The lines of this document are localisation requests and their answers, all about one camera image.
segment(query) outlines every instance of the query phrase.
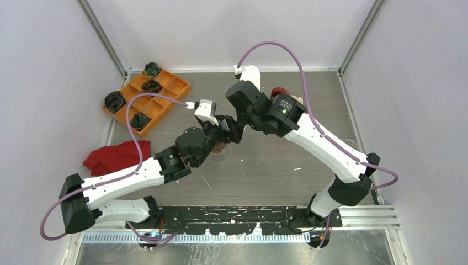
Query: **red cloth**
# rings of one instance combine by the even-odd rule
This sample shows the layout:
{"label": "red cloth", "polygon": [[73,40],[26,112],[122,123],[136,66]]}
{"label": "red cloth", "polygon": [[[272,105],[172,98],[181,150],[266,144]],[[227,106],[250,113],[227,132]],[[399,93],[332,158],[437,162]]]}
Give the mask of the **red cloth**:
{"label": "red cloth", "polygon": [[[143,161],[150,158],[150,141],[138,141]],[[83,164],[91,170],[91,176],[102,176],[138,164],[138,151],[133,141],[120,145],[104,146],[92,151]]]}

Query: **wooden tray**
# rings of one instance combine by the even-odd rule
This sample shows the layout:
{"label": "wooden tray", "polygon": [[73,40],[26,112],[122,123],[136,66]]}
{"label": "wooden tray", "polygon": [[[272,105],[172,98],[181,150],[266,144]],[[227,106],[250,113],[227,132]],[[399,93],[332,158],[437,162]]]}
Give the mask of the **wooden tray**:
{"label": "wooden tray", "polygon": [[[150,78],[141,72],[132,81],[130,81],[129,84],[120,90],[127,103],[115,114],[110,112],[104,105],[102,108],[118,122],[126,125],[125,111],[127,110],[128,102],[130,102],[136,95],[142,93],[141,86],[148,80],[150,80]],[[182,101],[182,99],[192,89],[187,81],[180,79],[164,69],[161,69],[161,72],[154,78],[154,80],[158,81],[163,87],[159,94],[178,101]],[[150,96],[145,96],[135,100],[130,107],[129,120],[131,120],[136,113],[142,112],[150,117],[151,121],[141,131],[137,131],[135,128],[132,128],[133,132],[141,137],[146,137],[146,135],[148,135],[175,106],[175,103],[159,97],[152,98]]]}

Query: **reflective metal surface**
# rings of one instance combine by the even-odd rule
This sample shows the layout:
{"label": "reflective metal surface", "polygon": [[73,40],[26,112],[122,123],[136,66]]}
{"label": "reflective metal surface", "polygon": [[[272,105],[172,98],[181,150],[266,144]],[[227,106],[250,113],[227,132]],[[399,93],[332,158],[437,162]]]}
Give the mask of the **reflective metal surface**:
{"label": "reflective metal surface", "polygon": [[136,243],[81,244],[76,264],[395,264],[385,230],[332,231],[318,252],[303,243],[168,244],[143,251]]}

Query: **orange compartment box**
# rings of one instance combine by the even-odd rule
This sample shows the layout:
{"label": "orange compartment box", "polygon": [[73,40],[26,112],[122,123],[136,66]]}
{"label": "orange compartment box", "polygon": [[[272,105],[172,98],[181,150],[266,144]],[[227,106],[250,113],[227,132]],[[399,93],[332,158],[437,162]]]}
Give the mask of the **orange compartment box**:
{"label": "orange compartment box", "polygon": [[[128,102],[130,102],[136,95],[142,93],[141,86],[149,80],[150,78],[141,72],[132,81],[130,81],[129,84],[122,88],[120,92],[127,103],[115,114],[110,112],[104,105],[102,108],[118,122],[126,125],[125,111],[127,109]],[[192,89],[187,81],[180,79],[164,69],[161,69],[161,72],[154,78],[154,80],[158,81],[163,87],[159,94],[178,101],[182,101],[182,99]],[[136,99],[130,107],[129,120],[131,120],[138,112],[142,112],[146,116],[150,117],[151,120],[143,129],[141,129],[141,131],[137,131],[135,128],[132,128],[133,132],[141,137],[146,137],[146,135],[148,135],[175,106],[175,103],[159,97],[144,96]]]}

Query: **white wall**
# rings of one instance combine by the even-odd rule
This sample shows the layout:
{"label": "white wall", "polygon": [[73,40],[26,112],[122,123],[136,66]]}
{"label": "white wall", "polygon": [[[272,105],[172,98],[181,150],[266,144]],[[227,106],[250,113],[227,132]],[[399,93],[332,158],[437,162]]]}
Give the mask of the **white wall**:
{"label": "white wall", "polygon": [[[57,264],[68,238],[39,222],[98,148],[121,77],[75,1],[0,2],[0,263]],[[46,225],[63,233],[60,210]]]}
{"label": "white wall", "polygon": [[[307,70],[338,68],[374,0],[92,0],[125,65],[155,61],[170,70],[231,69],[252,45],[276,40]],[[278,47],[248,62],[296,69]]]}
{"label": "white wall", "polygon": [[[387,1],[345,73],[415,264],[466,264],[468,2]],[[381,174],[380,182],[386,182]]]}

